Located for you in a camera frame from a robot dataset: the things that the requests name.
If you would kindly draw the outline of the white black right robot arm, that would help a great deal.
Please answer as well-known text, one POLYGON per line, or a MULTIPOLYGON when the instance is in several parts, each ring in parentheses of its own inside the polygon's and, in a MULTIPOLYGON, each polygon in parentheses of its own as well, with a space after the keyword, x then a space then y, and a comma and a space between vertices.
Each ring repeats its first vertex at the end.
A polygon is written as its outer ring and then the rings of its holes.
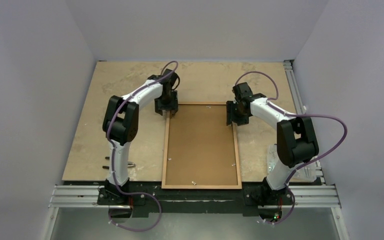
POLYGON ((313 122, 278 107, 262 93, 253 93, 246 82, 234 85, 232 92, 234 100, 226 102, 227 125, 246 125, 256 117, 276 131, 278 161, 260 187, 262 200, 272 204, 286 191, 293 172, 319 154, 313 122))

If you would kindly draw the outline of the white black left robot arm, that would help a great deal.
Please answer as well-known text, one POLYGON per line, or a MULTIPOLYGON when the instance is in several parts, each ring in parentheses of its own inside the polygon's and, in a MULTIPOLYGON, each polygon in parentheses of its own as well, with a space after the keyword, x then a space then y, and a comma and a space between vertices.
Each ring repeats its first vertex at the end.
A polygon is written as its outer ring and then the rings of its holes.
POLYGON ((109 101, 102 123, 110 149, 109 175, 105 190, 118 205, 126 203, 129 191, 128 162, 132 141, 139 130, 139 113, 150 103, 155 113, 175 114, 179 109, 178 93, 174 87, 180 79, 171 69, 165 69, 160 75, 151 75, 139 88, 123 96, 113 95, 109 101))

